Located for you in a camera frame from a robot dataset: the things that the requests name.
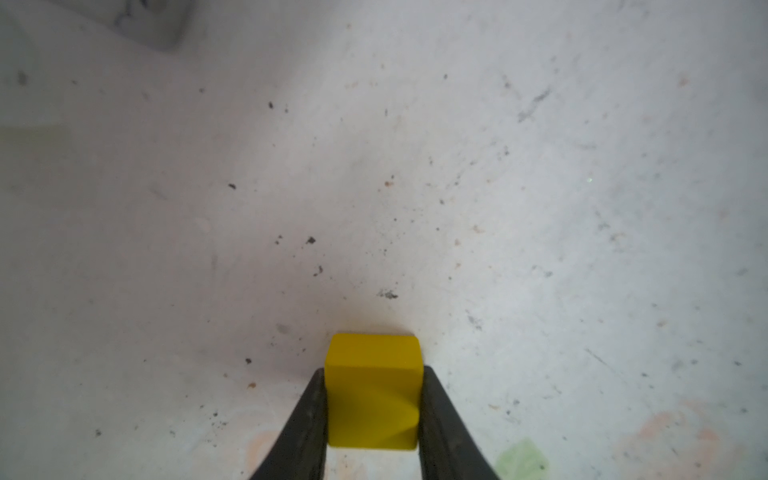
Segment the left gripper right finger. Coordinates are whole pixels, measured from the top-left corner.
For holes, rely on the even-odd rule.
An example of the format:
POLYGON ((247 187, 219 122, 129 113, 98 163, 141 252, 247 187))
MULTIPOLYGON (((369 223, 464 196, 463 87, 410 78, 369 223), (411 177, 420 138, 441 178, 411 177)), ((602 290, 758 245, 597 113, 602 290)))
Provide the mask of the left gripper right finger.
POLYGON ((423 372, 418 450, 424 480, 499 479, 429 366, 423 372))

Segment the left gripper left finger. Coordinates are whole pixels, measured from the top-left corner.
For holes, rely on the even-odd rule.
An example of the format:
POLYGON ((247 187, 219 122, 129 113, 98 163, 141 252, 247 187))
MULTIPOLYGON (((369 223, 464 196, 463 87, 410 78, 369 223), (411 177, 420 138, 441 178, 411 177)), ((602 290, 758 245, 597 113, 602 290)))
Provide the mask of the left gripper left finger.
POLYGON ((251 480, 322 480, 328 444, 328 396, 317 369, 251 480))

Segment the small yellow cube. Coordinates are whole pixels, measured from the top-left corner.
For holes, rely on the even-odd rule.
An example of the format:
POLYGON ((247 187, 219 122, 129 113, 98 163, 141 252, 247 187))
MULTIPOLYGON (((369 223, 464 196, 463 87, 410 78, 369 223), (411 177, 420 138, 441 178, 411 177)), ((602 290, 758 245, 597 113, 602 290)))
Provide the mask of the small yellow cube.
POLYGON ((338 333, 324 364, 328 443, 414 450, 424 363, 415 336, 338 333))

